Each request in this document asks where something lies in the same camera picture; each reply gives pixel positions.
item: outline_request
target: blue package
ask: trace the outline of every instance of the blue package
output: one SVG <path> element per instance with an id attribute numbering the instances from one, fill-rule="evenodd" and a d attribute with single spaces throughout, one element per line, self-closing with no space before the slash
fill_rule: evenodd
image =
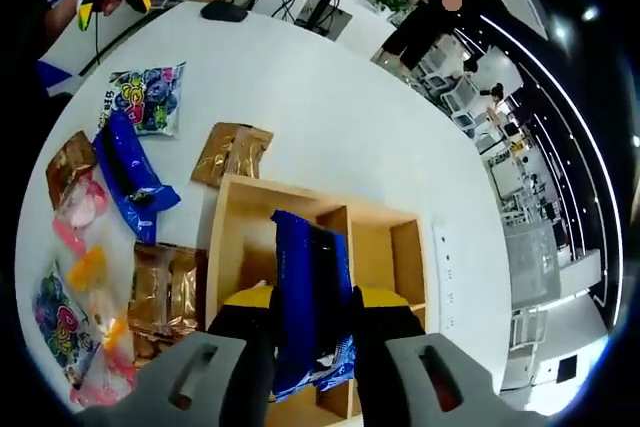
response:
<path id="1" fill-rule="evenodd" d="M 120 214 L 141 242 L 155 244 L 157 212 L 173 207 L 180 197 L 160 183 L 124 113 L 109 117 L 93 146 Z"/>
<path id="2" fill-rule="evenodd" d="M 349 325 L 352 295 L 344 236 L 284 211 L 277 224 L 278 291 L 283 338 L 278 345 L 276 402 L 313 384 L 321 391 L 353 378 Z"/>

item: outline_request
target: wooden box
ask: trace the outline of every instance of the wooden box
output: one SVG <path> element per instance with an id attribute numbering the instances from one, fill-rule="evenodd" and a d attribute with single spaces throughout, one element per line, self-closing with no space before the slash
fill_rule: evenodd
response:
<path id="1" fill-rule="evenodd" d="M 274 210 L 286 210 L 346 235 L 353 285 L 397 292 L 426 321 L 423 255 L 415 215 L 265 180 L 225 175 L 216 205 L 207 279 L 206 324 L 235 292 L 275 283 Z M 361 413 L 355 380 L 326 392 L 312 386 L 270 404 L 267 426 L 333 425 Z"/>

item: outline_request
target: white table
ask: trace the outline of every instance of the white table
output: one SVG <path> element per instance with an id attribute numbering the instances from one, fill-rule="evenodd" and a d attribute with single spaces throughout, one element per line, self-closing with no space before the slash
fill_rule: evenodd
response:
<path id="1" fill-rule="evenodd" d="M 84 83 L 60 116 L 34 167 L 16 246 L 23 333 L 61 397 L 69 387 L 31 312 L 31 298 L 54 243 L 45 168 L 77 130 L 90 138 L 112 71 L 187 61 L 178 139 L 145 137 L 163 182 L 182 202 L 158 219 L 158 241 L 209 246 L 215 194 L 189 181 L 214 123 L 244 122 L 274 132 L 264 179 L 360 196 L 418 213 L 428 284 L 428 328 L 456 312 L 448 335 L 492 374 L 499 389 L 507 360 L 511 296 L 500 215 L 473 143 L 438 109 L 383 69 L 311 32 L 251 14 L 240 24 L 199 17 L 185 3 L 133 35 Z M 129 295 L 133 234 L 111 205 L 109 260 L 123 301 Z M 445 225 L 456 254 L 456 303 L 439 296 L 432 223 Z"/>

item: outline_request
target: wooden compartment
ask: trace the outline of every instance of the wooden compartment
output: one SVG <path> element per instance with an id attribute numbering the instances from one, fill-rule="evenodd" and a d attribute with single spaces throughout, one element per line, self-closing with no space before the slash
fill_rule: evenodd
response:
<path id="1" fill-rule="evenodd" d="M 425 307 L 425 279 L 414 215 L 360 200 L 235 175 L 220 186 L 209 250 L 207 325 L 224 301 L 261 280 L 276 281 L 274 210 L 286 210 L 346 235 L 354 285 L 386 288 Z M 333 425 L 361 413 L 356 382 L 327 392 L 307 387 L 269 405 L 267 426 Z"/>

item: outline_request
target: black mouse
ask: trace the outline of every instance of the black mouse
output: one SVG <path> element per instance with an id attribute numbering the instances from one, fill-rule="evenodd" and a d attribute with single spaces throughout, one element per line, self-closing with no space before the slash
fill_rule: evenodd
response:
<path id="1" fill-rule="evenodd" d="M 247 10 L 221 0 L 214 0 L 200 10 L 200 15 L 207 20 L 242 22 L 247 17 Z"/>

